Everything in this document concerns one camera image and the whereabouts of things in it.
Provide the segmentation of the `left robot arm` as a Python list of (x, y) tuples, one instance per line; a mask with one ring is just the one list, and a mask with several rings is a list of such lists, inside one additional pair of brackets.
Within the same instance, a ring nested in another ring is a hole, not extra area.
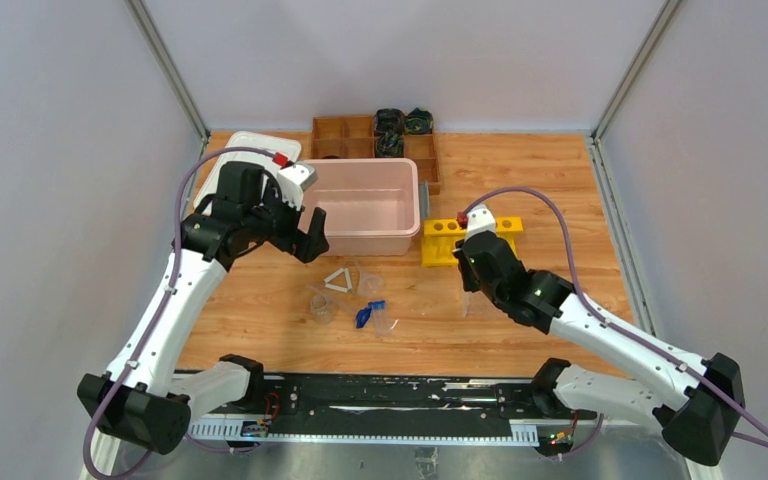
[(316, 207), (300, 229), (305, 191), (317, 180), (304, 162), (229, 161), (218, 166), (216, 190), (179, 225), (166, 271), (136, 330), (103, 375), (87, 374), (78, 398), (92, 416), (90, 433), (150, 452), (173, 451), (192, 421), (226, 405), (243, 413), (266, 400), (264, 367), (227, 354), (183, 380), (174, 371), (207, 300), (233, 263), (270, 243), (302, 263), (329, 249), (325, 211)]

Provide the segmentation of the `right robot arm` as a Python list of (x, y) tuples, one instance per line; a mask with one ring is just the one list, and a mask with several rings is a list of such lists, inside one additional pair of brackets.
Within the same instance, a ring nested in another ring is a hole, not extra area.
[(550, 359), (538, 371), (531, 403), (544, 417), (583, 409), (619, 417), (661, 434), (701, 465), (720, 463), (740, 419), (745, 394), (739, 364), (674, 347), (579, 296), (547, 270), (526, 268), (506, 241), (484, 231), (456, 242), (463, 288), (481, 292), (515, 323), (573, 342), (631, 374), (588, 373)]

